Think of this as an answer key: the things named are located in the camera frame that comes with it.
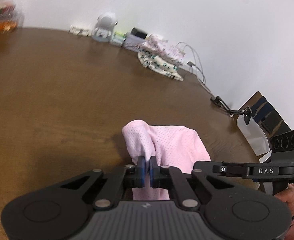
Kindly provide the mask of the white power strip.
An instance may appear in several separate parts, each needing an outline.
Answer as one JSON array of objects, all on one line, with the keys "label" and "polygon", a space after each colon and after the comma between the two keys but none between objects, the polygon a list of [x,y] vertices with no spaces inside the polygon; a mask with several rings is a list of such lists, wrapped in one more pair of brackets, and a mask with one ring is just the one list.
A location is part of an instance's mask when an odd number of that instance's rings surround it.
[{"label": "white power strip", "polygon": [[88,37],[92,35],[92,29],[85,29],[71,25],[69,29],[69,34]]}]

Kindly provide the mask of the white astronaut figurine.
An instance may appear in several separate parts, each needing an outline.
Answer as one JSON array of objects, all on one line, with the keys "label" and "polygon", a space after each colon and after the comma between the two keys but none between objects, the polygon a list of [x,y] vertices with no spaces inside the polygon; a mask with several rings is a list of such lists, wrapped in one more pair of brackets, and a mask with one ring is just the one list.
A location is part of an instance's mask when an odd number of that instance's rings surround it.
[{"label": "white astronaut figurine", "polygon": [[118,24],[116,14],[105,12],[97,18],[97,23],[92,32],[92,38],[98,42],[110,42],[113,30]]}]

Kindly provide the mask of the blue pink mesh garment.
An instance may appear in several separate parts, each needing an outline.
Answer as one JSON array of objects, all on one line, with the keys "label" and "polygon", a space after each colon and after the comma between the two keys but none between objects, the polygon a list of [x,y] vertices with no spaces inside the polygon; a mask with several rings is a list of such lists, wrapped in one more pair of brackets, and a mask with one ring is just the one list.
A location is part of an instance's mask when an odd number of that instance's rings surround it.
[{"label": "blue pink mesh garment", "polygon": [[144,156],[146,167],[155,157],[157,165],[174,166],[190,174],[197,161],[211,161],[197,131],[184,126],[151,126],[133,120],[122,128],[126,148],[134,164]]}]

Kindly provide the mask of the floral patterned folded cloth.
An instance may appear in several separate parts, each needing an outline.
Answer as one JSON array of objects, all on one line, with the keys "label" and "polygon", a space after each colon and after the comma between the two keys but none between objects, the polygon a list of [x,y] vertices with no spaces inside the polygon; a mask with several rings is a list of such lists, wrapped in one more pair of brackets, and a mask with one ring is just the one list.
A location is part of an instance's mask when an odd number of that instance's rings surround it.
[{"label": "floral patterned folded cloth", "polygon": [[140,64],[144,68],[149,68],[150,70],[172,78],[174,80],[183,81],[184,78],[178,74],[178,67],[168,61],[162,59],[159,55],[153,54],[146,50],[141,50],[137,54]]}]

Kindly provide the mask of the pink dotted folded cloth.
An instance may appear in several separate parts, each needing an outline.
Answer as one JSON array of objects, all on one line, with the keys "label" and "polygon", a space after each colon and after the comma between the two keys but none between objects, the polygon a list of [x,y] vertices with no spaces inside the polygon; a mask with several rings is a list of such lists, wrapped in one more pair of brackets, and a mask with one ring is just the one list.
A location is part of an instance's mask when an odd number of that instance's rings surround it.
[{"label": "pink dotted folded cloth", "polygon": [[183,63],[184,53],[177,47],[170,45],[168,40],[160,35],[149,35],[140,45],[140,48],[159,55],[162,59],[172,64],[181,65]]}]

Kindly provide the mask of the black small box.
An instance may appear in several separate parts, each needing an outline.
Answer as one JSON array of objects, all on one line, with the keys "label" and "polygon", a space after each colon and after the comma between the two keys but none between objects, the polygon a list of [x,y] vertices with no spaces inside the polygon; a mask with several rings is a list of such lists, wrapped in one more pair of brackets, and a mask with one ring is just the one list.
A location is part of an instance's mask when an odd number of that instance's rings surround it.
[{"label": "black small box", "polygon": [[135,37],[141,38],[141,39],[146,39],[146,37],[148,35],[145,31],[140,30],[140,29],[135,28],[135,27],[132,28],[130,34],[135,36]]}]

